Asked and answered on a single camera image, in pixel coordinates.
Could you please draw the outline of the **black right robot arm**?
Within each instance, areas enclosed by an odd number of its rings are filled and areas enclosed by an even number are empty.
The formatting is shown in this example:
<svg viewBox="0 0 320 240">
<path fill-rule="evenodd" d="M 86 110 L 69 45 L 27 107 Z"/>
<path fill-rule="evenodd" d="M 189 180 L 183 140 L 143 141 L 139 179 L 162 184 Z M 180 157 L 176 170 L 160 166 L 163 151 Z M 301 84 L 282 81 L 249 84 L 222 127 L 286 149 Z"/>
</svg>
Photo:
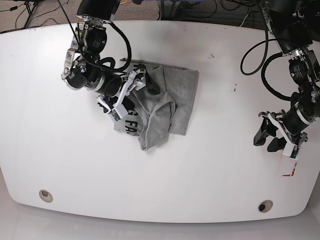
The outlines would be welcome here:
<svg viewBox="0 0 320 240">
<path fill-rule="evenodd" d="M 150 77 L 146 66 L 139 63 L 126 72 L 132 60 L 132 48 L 125 34 L 113 23 L 119 0 L 83 0 L 78 10 L 76 28 L 67 50 L 62 80 L 72 90 L 86 88 L 98 93 L 97 104 L 116 123 L 128 115 L 135 105 L 128 98 L 131 91 L 146 89 L 160 94 L 159 85 Z M 107 43 L 105 24 L 110 25 L 124 40 L 127 58 L 117 68 L 113 57 L 101 58 Z"/>
</svg>

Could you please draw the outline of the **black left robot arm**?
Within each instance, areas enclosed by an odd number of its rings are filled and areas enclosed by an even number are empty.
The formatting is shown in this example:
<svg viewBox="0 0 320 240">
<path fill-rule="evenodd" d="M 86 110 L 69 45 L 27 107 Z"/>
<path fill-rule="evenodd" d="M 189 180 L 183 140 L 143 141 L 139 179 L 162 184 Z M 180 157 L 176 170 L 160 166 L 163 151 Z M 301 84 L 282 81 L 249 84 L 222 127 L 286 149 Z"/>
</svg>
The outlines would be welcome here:
<svg viewBox="0 0 320 240">
<path fill-rule="evenodd" d="M 311 33 L 320 32 L 320 2 L 318 0 L 260 0 L 258 5 L 265 24 L 277 41 L 280 52 L 263 63 L 261 80 L 275 97 L 288 101 L 290 109 L 280 112 L 260 112 L 262 124 L 253 139 L 254 146 L 273 139 L 268 152 L 282 151 L 284 156 L 297 159 L 302 144 L 307 142 L 304 132 L 320 116 L 320 64 L 316 54 L 309 49 Z M 268 65 L 275 59 L 288 56 L 289 73 L 298 91 L 285 96 L 273 89 L 266 79 Z"/>
</svg>

